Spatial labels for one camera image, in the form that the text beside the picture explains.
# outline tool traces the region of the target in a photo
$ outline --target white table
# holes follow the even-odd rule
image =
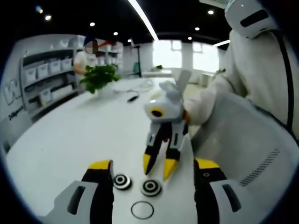
[[[197,223],[191,151],[182,153],[180,166],[163,183],[161,195],[147,198],[140,192],[140,184],[147,178],[142,155],[150,126],[143,104],[158,89],[159,82],[172,79],[152,80],[154,88],[141,93],[131,104],[127,100],[134,93],[120,93],[104,100],[86,92],[51,111],[18,139],[7,155],[7,166],[34,214],[47,215],[56,196],[74,180],[80,181],[90,164],[112,159],[114,173],[129,175],[134,183],[125,192],[114,189],[114,224],[139,223],[131,214],[131,206],[141,200],[150,202],[155,209],[150,219],[143,220],[145,224]],[[144,79],[121,80],[115,88],[126,90],[141,82]],[[162,183],[162,157],[158,158],[151,178]]]

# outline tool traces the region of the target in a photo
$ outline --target white storage box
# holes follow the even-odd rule
[[[66,58],[66,59],[64,59],[64,60],[61,62],[62,69],[63,69],[63,70],[69,70],[69,69],[71,69],[71,61],[72,61],[71,58]]]
[[[99,65],[105,65],[105,58],[104,57],[99,57]]]
[[[83,48],[84,36],[78,35],[78,48]]]
[[[61,40],[60,41],[60,46],[62,48],[67,48],[69,46],[69,40]]]
[[[57,99],[59,97],[67,95],[69,92],[72,92],[73,87],[72,85],[68,85],[66,87],[60,88],[52,92],[52,98]]]
[[[108,44],[108,45],[107,45],[107,51],[111,51],[111,48],[112,48],[111,45]]]
[[[26,82],[32,83],[36,80],[36,68],[31,68],[25,71]]]
[[[108,64],[112,64],[112,58],[111,57],[108,58]]]
[[[57,61],[53,61],[50,62],[50,73],[57,73],[61,71],[61,61],[57,60]]]
[[[38,103],[37,102],[29,103],[29,105],[28,105],[28,111],[34,111],[37,108],[38,108]]]
[[[46,89],[40,92],[39,99],[42,105],[46,105],[48,102],[52,100],[51,89]]]
[[[49,63],[39,65],[37,67],[37,77],[38,78],[44,78],[49,75]]]

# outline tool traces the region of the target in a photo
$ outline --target green plant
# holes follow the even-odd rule
[[[96,90],[100,90],[112,81],[120,80],[120,76],[116,74],[115,65],[105,65],[90,67],[86,66],[86,73],[80,83],[86,84],[86,90],[94,94]]]
[[[158,66],[156,66],[156,69],[163,69],[163,66],[162,65],[158,65]]]
[[[215,72],[215,74],[217,75],[217,74],[220,74],[220,73],[224,73],[225,71],[226,71],[226,69],[220,69],[220,70],[217,70]]]

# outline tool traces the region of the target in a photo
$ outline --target vent grille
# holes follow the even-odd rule
[[[264,160],[264,162],[262,162],[262,164],[258,166],[257,169],[255,169],[250,175],[245,177],[240,182],[240,185],[245,187],[251,182],[253,182],[274,161],[274,159],[278,156],[279,153],[280,150],[278,148],[271,152]]]

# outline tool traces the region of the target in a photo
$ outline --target black ceiling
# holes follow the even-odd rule
[[[228,39],[230,27],[224,10],[199,3],[199,0],[137,0],[159,39],[177,39],[215,44]],[[43,14],[35,11],[40,5]],[[18,39],[49,33],[94,35],[97,38],[128,44],[151,42],[152,37],[127,0],[36,1],[20,7],[22,19],[15,30]],[[46,14],[52,20],[46,22]]]

